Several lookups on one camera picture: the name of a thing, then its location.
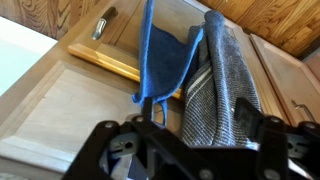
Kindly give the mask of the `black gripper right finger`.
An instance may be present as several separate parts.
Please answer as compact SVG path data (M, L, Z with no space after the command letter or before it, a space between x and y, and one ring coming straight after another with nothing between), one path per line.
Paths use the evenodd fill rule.
M264 123L264 115L246 98L236 100L234 119L250 140L257 140Z

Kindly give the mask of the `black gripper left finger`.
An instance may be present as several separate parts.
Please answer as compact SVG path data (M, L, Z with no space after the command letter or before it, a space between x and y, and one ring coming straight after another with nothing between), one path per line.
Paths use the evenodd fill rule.
M146 97L142 107L142 116L144 120L151 121L153 119L153 99Z

